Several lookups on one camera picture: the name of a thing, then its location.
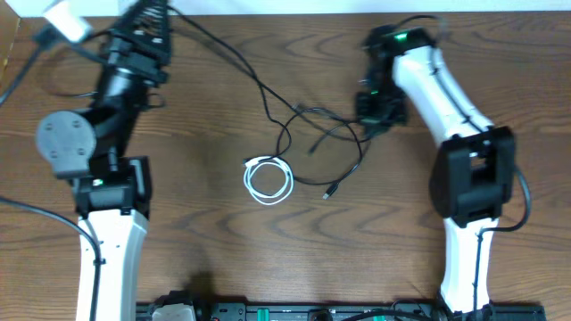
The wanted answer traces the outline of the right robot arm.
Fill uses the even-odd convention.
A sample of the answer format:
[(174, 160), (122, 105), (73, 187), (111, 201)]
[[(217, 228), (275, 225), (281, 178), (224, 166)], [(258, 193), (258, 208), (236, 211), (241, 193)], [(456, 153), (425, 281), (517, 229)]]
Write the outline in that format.
[(423, 28), (372, 29), (364, 41), (367, 91), (356, 95), (357, 120), (372, 138), (408, 118), (411, 101), (437, 148), (429, 195), (443, 218), (446, 262), (439, 297), (445, 316), (490, 316), (487, 272), (493, 230), (512, 195), (515, 138), (470, 101)]

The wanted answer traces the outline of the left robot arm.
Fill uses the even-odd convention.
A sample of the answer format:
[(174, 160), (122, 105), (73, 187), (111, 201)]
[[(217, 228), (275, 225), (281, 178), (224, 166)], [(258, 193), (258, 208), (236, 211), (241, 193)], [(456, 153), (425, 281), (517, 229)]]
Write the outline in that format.
[(165, 1), (137, 1), (107, 30), (91, 103), (41, 120), (37, 149), (70, 184), (79, 215), (78, 320), (133, 320), (152, 179), (146, 156), (126, 156), (137, 118), (166, 83), (170, 17)]

